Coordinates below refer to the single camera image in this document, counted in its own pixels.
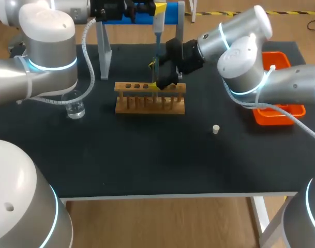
wooden test tube rack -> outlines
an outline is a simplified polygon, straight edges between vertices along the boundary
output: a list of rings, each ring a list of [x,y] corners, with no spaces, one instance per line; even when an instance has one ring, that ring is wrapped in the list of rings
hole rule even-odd
[[[116,82],[115,91],[118,91],[115,112],[118,114],[185,114],[186,84],[169,85],[164,90],[149,87],[151,83]],[[131,92],[133,96],[124,96],[124,92]],[[136,93],[148,93],[146,96],[136,96]],[[172,96],[154,96],[162,92]]]

white wire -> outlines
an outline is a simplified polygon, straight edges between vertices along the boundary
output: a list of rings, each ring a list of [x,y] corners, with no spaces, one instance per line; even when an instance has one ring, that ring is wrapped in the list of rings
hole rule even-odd
[[[75,98],[75,99],[72,99],[69,101],[55,101],[55,100],[51,100],[51,99],[47,99],[47,98],[41,98],[41,97],[32,97],[29,100],[35,100],[35,101],[54,104],[54,105],[67,105],[67,104],[81,101],[85,97],[87,97],[89,93],[91,93],[91,91],[94,87],[94,83],[95,83],[95,75],[94,75],[93,66],[92,66],[91,60],[89,59],[89,55],[88,55],[87,48],[86,48],[86,38],[87,38],[87,33],[88,33],[90,27],[95,23],[96,23],[96,20],[92,19],[86,24],[82,38],[81,38],[81,47],[82,47],[83,54],[84,54],[84,57],[85,57],[85,60],[86,60],[86,63],[87,63],[88,69],[89,69],[89,73],[91,74],[91,82],[89,84],[89,87],[85,91],[85,93],[82,94],[81,96],[79,96],[78,98]]]
[[[242,102],[237,100],[233,94],[231,93],[231,90],[229,89],[228,85],[224,82],[224,87],[226,89],[226,92],[228,93],[228,95],[230,96],[230,98],[237,104],[243,106],[243,107],[254,107],[254,109],[265,109],[267,107],[274,109],[284,115],[286,115],[288,118],[290,118],[292,121],[294,121],[297,125],[300,126],[300,128],[302,128],[304,131],[306,131],[309,135],[311,135],[314,139],[315,139],[315,132],[312,131],[310,128],[308,128],[306,125],[304,125],[301,121],[299,121],[298,119],[296,119],[293,115],[291,115],[290,113],[288,113],[287,111],[283,110],[280,107],[277,107],[275,105],[272,104],[268,104],[268,103],[259,103],[258,102],[258,97],[257,97],[257,103],[248,103],[248,102]]]

glass beaker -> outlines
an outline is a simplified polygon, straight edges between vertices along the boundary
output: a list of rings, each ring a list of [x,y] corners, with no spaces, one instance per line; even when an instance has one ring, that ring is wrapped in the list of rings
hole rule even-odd
[[[69,101],[81,96],[81,92],[78,90],[72,90],[68,93],[62,95],[62,101]],[[83,101],[77,101],[65,105],[65,109],[68,113],[68,116],[71,119],[77,120],[82,118],[85,115],[85,107]]]

black table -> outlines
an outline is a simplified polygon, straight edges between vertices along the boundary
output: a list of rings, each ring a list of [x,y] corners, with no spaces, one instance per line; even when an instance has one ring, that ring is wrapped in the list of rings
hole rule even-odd
[[[151,82],[154,46],[112,50],[109,80],[96,81],[82,119],[35,101],[0,107],[0,139],[27,152],[59,197],[297,192],[315,174],[315,140],[296,126],[256,124],[251,110],[229,99],[216,66],[184,76],[184,116],[115,115],[114,82]],[[268,42],[264,50],[305,63],[294,42]],[[98,79],[97,47],[88,51]],[[80,47],[78,68],[84,91],[89,73]],[[302,120],[315,130],[315,106],[306,110]]]

blue cylinder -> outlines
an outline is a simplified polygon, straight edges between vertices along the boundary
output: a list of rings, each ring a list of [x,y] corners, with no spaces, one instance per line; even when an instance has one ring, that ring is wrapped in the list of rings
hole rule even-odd
[[[138,25],[152,25],[154,17],[149,16],[149,14],[136,14],[136,23]],[[106,21],[103,22],[106,25],[125,25],[133,24],[131,19],[123,16],[120,21]],[[166,10],[166,25],[177,25],[178,24],[178,3],[168,3]]]

